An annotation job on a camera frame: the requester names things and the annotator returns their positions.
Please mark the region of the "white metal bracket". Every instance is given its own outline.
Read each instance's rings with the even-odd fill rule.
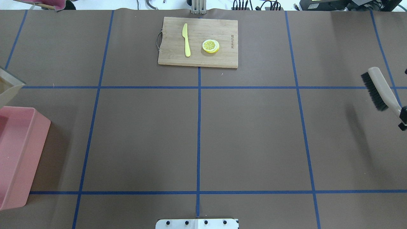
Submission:
[[[158,220],[155,229],[239,229],[238,219]]]
[[[192,0],[192,14],[206,14],[206,0]]]

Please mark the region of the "brush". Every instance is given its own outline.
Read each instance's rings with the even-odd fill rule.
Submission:
[[[387,84],[383,74],[378,67],[368,69],[362,75],[362,80],[367,87],[372,101],[379,111],[390,108],[402,121],[398,126],[401,130],[407,129],[407,106],[401,108],[396,97]]]

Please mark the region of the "wooden cutting board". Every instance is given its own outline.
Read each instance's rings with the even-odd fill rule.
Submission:
[[[188,24],[190,57],[185,56],[185,42],[182,37],[185,23]],[[217,40],[219,51],[205,52],[202,43],[207,39]],[[164,17],[159,64],[237,68],[238,56],[237,20]]]

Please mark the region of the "pink plastic container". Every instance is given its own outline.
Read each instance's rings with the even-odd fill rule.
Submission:
[[[0,109],[0,211],[27,203],[50,124],[34,108]]]

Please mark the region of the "lemon slice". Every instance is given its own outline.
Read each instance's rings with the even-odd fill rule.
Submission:
[[[216,40],[206,40],[202,43],[202,48],[207,52],[207,53],[215,53],[219,50],[219,42]]]

